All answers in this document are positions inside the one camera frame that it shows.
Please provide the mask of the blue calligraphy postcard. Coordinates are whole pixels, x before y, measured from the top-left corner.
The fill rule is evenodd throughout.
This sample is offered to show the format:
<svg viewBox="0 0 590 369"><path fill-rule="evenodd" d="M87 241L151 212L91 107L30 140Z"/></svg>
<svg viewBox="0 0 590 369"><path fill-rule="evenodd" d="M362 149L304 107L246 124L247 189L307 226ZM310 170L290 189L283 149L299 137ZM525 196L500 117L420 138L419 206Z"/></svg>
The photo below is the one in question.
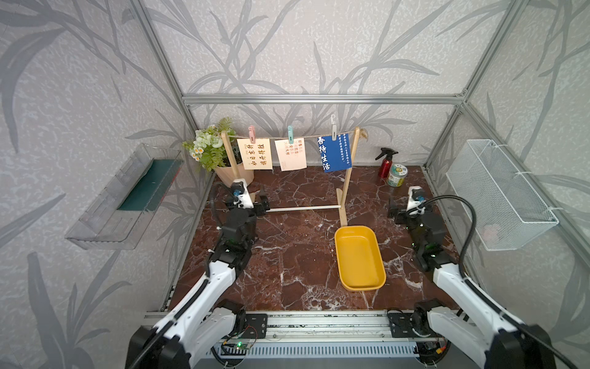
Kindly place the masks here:
<svg viewBox="0 0 590 369"><path fill-rule="evenodd" d="M350 136L340 134L333 140L331 136L321 136L317 139L321 155L322 168L326 173L337 172L352 168L350 150Z"/></svg>

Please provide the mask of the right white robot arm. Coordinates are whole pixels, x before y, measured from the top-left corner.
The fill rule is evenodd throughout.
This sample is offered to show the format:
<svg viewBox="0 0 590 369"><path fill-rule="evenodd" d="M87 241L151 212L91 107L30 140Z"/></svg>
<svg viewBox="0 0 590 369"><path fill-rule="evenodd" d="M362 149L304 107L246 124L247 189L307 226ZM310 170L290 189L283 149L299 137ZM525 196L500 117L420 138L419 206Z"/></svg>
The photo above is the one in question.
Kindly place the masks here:
<svg viewBox="0 0 590 369"><path fill-rule="evenodd" d="M440 215L426 208L421 215L409 216L392 205L387 216L409 232L418 269L431 274L433 283L459 307L454 311L437 299L415 304L415 333L444 337L480 368L556 367L550 337L541 327L524 324L461 275L459 264L441 244L446 226Z"/></svg>

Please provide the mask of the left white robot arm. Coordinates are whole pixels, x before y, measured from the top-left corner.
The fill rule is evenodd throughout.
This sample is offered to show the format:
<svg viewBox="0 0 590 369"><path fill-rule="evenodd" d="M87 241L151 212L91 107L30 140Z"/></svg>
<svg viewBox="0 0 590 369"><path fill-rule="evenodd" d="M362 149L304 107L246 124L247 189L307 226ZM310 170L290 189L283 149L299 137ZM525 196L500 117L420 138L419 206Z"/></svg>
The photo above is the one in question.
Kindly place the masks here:
<svg viewBox="0 0 590 369"><path fill-rule="evenodd" d="M267 198L260 199L250 208L237 204L229 211L203 275L161 321L136 330L126 368L194 368L221 338L243 330L243 306L218 299L250 261L257 219L270 211Z"/></svg>

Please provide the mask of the wooden string rack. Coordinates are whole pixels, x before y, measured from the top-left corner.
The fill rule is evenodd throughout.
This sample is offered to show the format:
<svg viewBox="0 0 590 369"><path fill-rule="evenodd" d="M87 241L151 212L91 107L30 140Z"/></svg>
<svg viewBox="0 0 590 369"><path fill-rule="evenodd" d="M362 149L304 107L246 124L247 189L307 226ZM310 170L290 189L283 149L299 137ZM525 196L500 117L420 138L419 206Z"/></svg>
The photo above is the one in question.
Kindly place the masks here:
<svg viewBox="0 0 590 369"><path fill-rule="evenodd" d="M277 213L277 212L302 212L302 211L316 211L316 210L338 210L339 217L340 217L340 226L347 227L347 212L346 212L346 201L347 201L347 194L350 187L350 179L353 171L353 163L354 159L356 158L356 151L358 149L359 140L361 137L367 138L367 132L360 127L356 127L353 131L353 143L350 144L351 150L351 158L352 158L352 168L346 170L344 185L342 188L336 189L336 200L337 204L330 204L330 205L315 205L315 206L298 206L298 207L291 207L291 208L272 208L270 207L270 211L268 213ZM230 144L230 135L227 134L227 131L221 132L221 139L224 143L225 151L228 155L228 159L230 161L230 167L232 170L233 175L236 179L242 178L240 172L238 170L238 164L235 160L235 155L231 153L231 144ZM258 201L260 195L265 195L262 190L256 193L250 193L253 201Z"/></svg>

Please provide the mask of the yellow calligraphy postcard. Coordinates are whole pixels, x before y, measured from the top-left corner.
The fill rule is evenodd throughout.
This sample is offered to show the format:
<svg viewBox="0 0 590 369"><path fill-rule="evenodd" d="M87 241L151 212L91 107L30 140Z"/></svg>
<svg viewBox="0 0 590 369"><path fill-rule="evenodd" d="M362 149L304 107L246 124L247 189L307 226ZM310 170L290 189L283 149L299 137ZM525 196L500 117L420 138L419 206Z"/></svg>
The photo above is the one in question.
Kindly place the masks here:
<svg viewBox="0 0 590 369"><path fill-rule="evenodd" d="M239 138L237 143L246 170L273 169L270 139L256 138L255 142L252 143L250 139Z"/></svg>

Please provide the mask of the pink clothespin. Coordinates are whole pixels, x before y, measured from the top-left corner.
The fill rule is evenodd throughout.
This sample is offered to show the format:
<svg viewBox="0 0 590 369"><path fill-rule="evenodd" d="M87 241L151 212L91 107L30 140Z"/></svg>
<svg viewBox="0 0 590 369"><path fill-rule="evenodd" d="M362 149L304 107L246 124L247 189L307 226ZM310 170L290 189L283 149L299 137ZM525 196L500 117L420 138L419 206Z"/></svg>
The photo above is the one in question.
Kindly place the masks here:
<svg viewBox="0 0 590 369"><path fill-rule="evenodd" d="M256 132L255 132L255 127L253 125L249 126L248 135L249 135L250 143L254 145L256 143Z"/></svg>

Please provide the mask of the white clothespin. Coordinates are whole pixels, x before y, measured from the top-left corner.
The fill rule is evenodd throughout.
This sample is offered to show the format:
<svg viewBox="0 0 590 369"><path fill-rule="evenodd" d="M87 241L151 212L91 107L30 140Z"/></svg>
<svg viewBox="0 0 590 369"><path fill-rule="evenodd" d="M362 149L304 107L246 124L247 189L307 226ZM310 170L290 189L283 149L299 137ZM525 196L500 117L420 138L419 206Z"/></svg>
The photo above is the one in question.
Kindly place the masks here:
<svg viewBox="0 0 590 369"><path fill-rule="evenodd" d="M337 123L336 123L336 115L332 114L330 116L330 127L331 127L331 139L333 141L337 140L337 136L338 136L338 128L337 128Z"/></svg>

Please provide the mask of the teal clothespin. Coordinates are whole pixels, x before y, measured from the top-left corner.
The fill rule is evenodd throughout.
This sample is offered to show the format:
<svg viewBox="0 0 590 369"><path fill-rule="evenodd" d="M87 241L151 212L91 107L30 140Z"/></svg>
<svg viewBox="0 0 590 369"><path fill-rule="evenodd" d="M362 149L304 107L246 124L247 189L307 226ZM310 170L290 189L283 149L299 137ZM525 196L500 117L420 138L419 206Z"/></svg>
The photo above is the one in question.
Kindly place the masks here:
<svg viewBox="0 0 590 369"><path fill-rule="evenodd" d="M293 130L293 126L289 125L287 127L287 140L289 145L293 145L294 141L295 141L295 135L294 135L294 130Z"/></svg>

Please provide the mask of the cream red-text postcard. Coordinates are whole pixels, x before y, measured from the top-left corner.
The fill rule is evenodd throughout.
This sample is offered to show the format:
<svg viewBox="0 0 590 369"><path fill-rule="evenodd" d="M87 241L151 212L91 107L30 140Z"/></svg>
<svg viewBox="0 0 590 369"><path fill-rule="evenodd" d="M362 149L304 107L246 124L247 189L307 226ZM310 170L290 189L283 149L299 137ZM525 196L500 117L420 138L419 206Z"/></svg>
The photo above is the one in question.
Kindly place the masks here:
<svg viewBox="0 0 590 369"><path fill-rule="evenodd" d="M295 138L292 143L288 139L276 140L274 144L282 172L296 171L307 167L303 138Z"/></svg>

